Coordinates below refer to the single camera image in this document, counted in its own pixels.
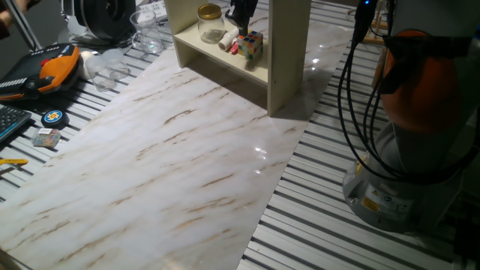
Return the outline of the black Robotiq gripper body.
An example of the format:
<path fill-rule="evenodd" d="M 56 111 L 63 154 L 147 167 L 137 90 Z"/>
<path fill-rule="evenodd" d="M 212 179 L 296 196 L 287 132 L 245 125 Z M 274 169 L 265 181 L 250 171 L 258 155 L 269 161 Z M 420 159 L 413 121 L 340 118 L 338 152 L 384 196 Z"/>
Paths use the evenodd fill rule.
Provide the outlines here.
<path fill-rule="evenodd" d="M 232 7 L 232 11 L 229 12 L 229 15 L 252 17 L 257 4 L 258 0 L 231 0 L 230 6 Z"/>

